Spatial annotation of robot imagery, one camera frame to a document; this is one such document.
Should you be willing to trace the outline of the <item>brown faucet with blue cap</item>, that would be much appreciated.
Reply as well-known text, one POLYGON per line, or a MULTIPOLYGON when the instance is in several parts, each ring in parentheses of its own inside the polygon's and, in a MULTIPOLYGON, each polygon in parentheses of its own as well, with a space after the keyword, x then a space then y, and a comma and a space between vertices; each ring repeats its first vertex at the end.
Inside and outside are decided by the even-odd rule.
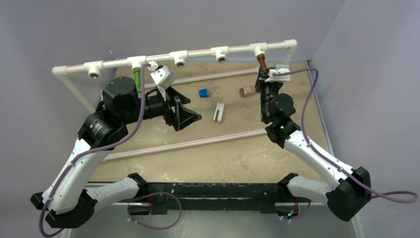
POLYGON ((260 68, 261 68, 263 71, 268 71, 267 66, 266 66, 266 63, 265 63, 265 55, 264 55, 264 54, 260 54, 260 55, 258 55, 258 56, 256 57, 256 59, 257 59, 257 61, 258 61, 258 62, 259 62, 259 64, 260 64, 260 68))

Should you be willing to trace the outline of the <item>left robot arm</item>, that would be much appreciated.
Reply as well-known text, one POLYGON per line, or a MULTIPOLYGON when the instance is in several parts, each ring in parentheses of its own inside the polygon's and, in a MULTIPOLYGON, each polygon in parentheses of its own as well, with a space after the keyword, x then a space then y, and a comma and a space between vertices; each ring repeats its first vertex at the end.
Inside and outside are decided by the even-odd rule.
POLYGON ((31 202, 42 211, 41 222, 51 228, 74 229, 86 223, 95 212, 115 202, 132 199, 141 203, 148 196, 148 183, 137 173, 121 181, 87 189, 85 186, 97 166, 134 132, 129 124, 163 117, 176 131, 202 117, 185 107, 190 100, 169 87, 165 101, 160 93, 142 102, 135 81, 129 77, 113 79, 103 92, 96 111, 78 132, 73 151, 53 184, 32 195, 31 202))

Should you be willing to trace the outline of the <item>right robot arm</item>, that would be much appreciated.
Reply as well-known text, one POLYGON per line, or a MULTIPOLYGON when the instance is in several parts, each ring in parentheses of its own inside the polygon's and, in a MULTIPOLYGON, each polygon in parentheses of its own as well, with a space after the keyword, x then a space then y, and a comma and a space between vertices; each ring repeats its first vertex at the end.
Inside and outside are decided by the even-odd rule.
POLYGON ((283 80, 280 71, 260 67, 255 83, 255 91, 260 94, 261 121, 272 143, 296 155, 324 179, 317 182, 293 175, 284 179, 278 188, 279 198, 285 202, 295 197, 308 198, 326 204, 340 220, 350 221, 371 199, 370 174, 363 168, 357 169, 335 158, 303 131, 291 119, 296 112, 293 98, 279 90, 283 80))

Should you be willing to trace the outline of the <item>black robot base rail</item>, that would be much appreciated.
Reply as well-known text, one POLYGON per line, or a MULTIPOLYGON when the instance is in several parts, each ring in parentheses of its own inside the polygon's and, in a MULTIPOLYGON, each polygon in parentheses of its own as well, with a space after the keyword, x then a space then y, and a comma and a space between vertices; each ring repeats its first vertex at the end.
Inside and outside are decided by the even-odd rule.
POLYGON ((257 211, 262 214, 287 214, 280 205, 291 208, 296 198, 281 183, 174 183, 151 182, 130 199, 152 206, 152 214, 165 215, 170 210, 183 211, 257 211))

